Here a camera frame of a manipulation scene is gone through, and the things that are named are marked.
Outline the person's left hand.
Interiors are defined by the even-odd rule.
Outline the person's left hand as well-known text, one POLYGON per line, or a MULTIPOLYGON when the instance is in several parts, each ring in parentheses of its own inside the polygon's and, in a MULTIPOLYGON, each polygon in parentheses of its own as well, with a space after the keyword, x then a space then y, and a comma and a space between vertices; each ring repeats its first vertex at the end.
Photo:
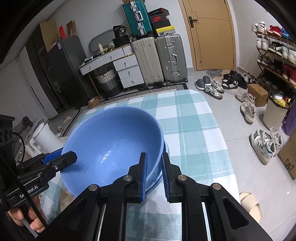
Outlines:
MULTIPOLYGON (((24 226, 23 221, 26 219, 23 212, 19 208, 11 208, 8 212, 9 216, 12 218, 12 220, 18 225, 18 226, 24 226)), ((40 221, 40 219, 37 217, 36 213, 32 208, 29 208, 28 211, 28 217, 32 222, 30 223, 30 228, 37 232, 41 233, 45 226, 40 221)))

